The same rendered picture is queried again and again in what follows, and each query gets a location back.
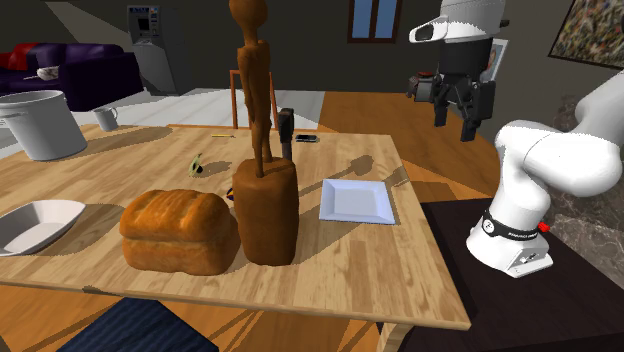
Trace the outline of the dark robot stand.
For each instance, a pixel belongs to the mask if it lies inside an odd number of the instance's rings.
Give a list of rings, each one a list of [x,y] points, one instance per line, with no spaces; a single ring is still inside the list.
[[[398,352],[624,352],[624,290],[554,235],[553,265],[518,279],[469,253],[467,233],[489,204],[423,204],[471,327],[415,327]]]

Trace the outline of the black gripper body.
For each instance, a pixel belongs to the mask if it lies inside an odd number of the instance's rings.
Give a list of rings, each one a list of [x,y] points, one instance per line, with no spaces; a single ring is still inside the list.
[[[483,83],[482,72],[489,62],[492,38],[465,42],[444,42],[441,45],[438,72],[441,84],[456,84],[469,77],[473,82]]]

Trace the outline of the white square plate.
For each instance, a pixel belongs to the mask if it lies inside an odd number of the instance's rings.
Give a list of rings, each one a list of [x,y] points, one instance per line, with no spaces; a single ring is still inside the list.
[[[387,187],[380,181],[324,179],[319,219],[396,224]]]

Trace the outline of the grey cash machine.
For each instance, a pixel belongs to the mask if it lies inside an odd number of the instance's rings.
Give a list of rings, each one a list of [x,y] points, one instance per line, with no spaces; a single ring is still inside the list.
[[[176,92],[171,67],[161,34],[158,5],[128,5],[127,22],[132,50],[148,91],[153,95]]]

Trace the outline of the black upright tool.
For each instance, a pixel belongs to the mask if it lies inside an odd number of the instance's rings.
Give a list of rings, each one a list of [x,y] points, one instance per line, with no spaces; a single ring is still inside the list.
[[[278,132],[282,146],[282,157],[292,159],[292,136],[294,132],[294,109],[282,108],[278,114]]]

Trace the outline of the brown framed window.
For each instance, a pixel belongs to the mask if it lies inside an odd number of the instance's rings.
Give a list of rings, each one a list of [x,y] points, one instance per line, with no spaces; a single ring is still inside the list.
[[[402,0],[349,0],[348,43],[397,40]]]

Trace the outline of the large white pot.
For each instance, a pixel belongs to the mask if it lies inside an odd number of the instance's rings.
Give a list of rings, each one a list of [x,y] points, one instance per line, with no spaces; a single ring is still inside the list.
[[[3,119],[34,161],[71,156],[87,147],[79,125],[58,90],[40,90],[0,97]]]

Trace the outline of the small framed portrait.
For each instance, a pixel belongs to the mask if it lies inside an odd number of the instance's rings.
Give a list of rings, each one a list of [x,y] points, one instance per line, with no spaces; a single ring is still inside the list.
[[[502,63],[508,41],[505,39],[493,39],[487,69],[482,74],[484,82],[493,81]]]

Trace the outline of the grey mug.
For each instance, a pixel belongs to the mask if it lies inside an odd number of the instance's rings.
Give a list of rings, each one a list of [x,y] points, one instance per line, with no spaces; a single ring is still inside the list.
[[[93,110],[96,120],[103,131],[112,131],[119,127],[118,111],[115,107],[100,107]]]

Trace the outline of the speckled wall picture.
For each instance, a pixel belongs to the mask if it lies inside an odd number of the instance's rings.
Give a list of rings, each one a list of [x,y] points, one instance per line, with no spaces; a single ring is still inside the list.
[[[624,69],[624,0],[573,0],[548,56]]]

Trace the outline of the dark blue sofa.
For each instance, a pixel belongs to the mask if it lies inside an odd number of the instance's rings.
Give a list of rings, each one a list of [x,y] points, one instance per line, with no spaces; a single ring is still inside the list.
[[[144,90],[132,52],[115,44],[21,43],[0,53],[0,96],[41,90],[65,94],[86,112]]]

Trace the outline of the brown bread loaf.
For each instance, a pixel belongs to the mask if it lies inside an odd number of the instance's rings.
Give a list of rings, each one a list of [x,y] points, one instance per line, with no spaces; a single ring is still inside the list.
[[[140,195],[124,210],[119,232],[128,265],[197,276],[226,272],[241,244],[225,201],[187,189]]]

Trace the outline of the light wooden table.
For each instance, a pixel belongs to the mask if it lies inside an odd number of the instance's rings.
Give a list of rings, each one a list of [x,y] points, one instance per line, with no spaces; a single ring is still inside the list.
[[[35,162],[24,153],[0,159],[0,215],[42,199],[68,199],[85,212],[37,255],[0,258],[0,283],[189,303],[285,311],[383,324],[378,352],[396,352],[415,326],[466,330],[469,317],[388,135],[324,133],[297,143],[299,235],[293,262],[260,266],[238,255],[218,276],[130,267],[119,217],[151,189],[224,195],[251,157],[246,129],[83,127],[89,145],[71,157]],[[213,138],[232,134],[235,138]],[[201,153],[201,174],[188,175]],[[324,179],[383,182],[396,224],[319,219]]]

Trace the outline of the grey box with red top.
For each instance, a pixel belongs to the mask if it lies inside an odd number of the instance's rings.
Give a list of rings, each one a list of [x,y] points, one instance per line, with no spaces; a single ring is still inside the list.
[[[406,96],[414,102],[429,102],[431,87],[435,74],[433,72],[418,72],[408,79]]]

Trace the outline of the wooden chair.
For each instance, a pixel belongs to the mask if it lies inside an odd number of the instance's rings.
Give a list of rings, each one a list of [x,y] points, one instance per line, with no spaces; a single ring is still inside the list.
[[[231,107],[232,107],[232,126],[234,129],[238,129],[238,113],[237,113],[237,98],[236,98],[236,87],[235,87],[235,76],[240,75],[240,71],[238,69],[229,70],[229,83],[230,83],[230,93],[231,93]],[[269,72],[269,81],[270,81],[270,100],[272,107],[272,127],[277,130],[278,126],[278,111],[276,105],[276,96],[273,84],[272,73]]]

